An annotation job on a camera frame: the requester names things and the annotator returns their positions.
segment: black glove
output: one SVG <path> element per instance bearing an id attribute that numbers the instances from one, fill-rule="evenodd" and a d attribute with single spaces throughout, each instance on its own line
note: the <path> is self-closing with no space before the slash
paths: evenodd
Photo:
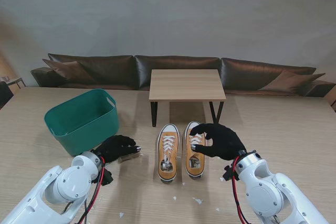
<path id="1" fill-rule="evenodd" d="M 136 146 L 134 139 L 128 136 L 115 135 L 107 138 L 93 152 L 102 156 L 105 163 L 117 160 L 121 156 L 139 152 L 140 148 Z"/>
<path id="2" fill-rule="evenodd" d="M 238 156 L 238 151 L 244 150 L 245 146 L 240 141 L 236 132 L 220 124 L 200 124 L 194 127 L 190 135 L 206 133 L 205 138 L 213 140 L 212 146 L 195 144 L 194 152 L 199 152 L 209 157 L 218 156 L 224 160 L 233 160 Z"/>

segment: storage bin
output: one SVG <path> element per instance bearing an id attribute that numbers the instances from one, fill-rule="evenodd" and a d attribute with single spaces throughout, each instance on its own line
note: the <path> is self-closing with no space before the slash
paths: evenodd
<path id="1" fill-rule="evenodd" d="M 44 119 L 72 156 L 89 151 L 119 129 L 116 101 L 103 89 L 91 90 L 50 109 Z"/>

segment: basket handle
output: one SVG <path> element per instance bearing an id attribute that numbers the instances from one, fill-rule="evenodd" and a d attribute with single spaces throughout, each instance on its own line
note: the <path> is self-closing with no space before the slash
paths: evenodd
<path id="1" fill-rule="evenodd" d="M 117 103 L 115 101 L 115 99 L 112 98 L 112 96 L 110 96 L 109 94 L 107 94 L 106 96 L 106 100 L 108 103 L 110 103 L 113 107 L 117 106 Z"/>

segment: wire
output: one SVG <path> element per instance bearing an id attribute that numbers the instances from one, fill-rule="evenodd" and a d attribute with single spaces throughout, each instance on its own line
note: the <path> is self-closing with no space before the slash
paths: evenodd
<path id="1" fill-rule="evenodd" d="M 235 178 L 235 167 L 236 167 L 236 164 L 239 160 L 239 156 L 235 158 L 234 162 L 233 162 L 233 166 L 232 166 L 232 190 L 233 190 L 233 196 L 235 198 L 235 202 L 236 202 L 236 205 L 237 205 L 237 212 L 238 212 L 238 216 L 239 216 L 239 219 L 240 221 L 245 224 L 250 224 L 245 216 L 243 215 L 243 212 L 241 211 L 241 208 L 240 208 L 240 205 L 239 205 L 239 200 L 238 200 L 238 196 L 237 196 L 237 190 L 236 190 L 236 178 Z"/>
<path id="2" fill-rule="evenodd" d="M 95 203 L 99 190 L 100 190 L 100 186 L 102 184 L 103 178 L 104 178 L 104 171 L 105 171 L 105 159 L 103 157 L 99 157 L 101 159 L 101 170 L 99 173 L 99 177 L 98 177 L 98 182 L 96 185 L 96 189 L 92 195 L 92 199 L 88 205 L 88 209 L 84 211 L 84 213 L 82 214 L 82 216 L 80 217 L 79 221 L 77 222 L 78 224 L 81 224 L 83 222 L 83 220 L 85 219 L 85 217 L 88 215 L 89 211 L 91 210 L 91 208 L 93 207 L 93 204 Z"/>
<path id="3" fill-rule="evenodd" d="M 86 206 L 86 201 L 87 201 L 87 199 L 84 201 L 84 208 L 85 208 L 85 211 L 88 210 L 88 208 L 87 208 L 87 206 Z M 84 224 L 86 224 L 87 220 L 88 220 L 88 215 L 85 215 Z"/>
<path id="4" fill-rule="evenodd" d="M 64 214 L 64 213 L 67 211 L 68 207 L 69 207 L 72 203 L 74 203 L 74 202 L 71 201 L 71 202 L 69 202 L 69 203 L 66 205 L 66 207 L 65 207 L 64 210 L 63 210 L 63 212 L 61 212 L 61 215 Z"/>

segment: yellow sneaker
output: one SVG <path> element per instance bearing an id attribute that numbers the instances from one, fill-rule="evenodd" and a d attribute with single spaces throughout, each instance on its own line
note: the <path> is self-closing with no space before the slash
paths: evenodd
<path id="1" fill-rule="evenodd" d="M 158 173 L 164 182 L 172 181 L 177 171 L 177 150 L 180 135 L 174 124 L 167 124 L 160 132 L 158 138 Z"/>
<path id="2" fill-rule="evenodd" d="M 205 135 L 196 134 L 195 136 L 190 136 L 190 131 L 193 127 L 196 127 L 200 123 L 190 122 L 185 129 L 185 146 L 186 146 L 186 163 L 185 168 L 187 173 L 192 178 L 200 178 L 204 173 L 204 163 L 205 157 L 204 154 L 193 152 L 191 146 L 193 144 L 201 144 L 206 146 Z"/>

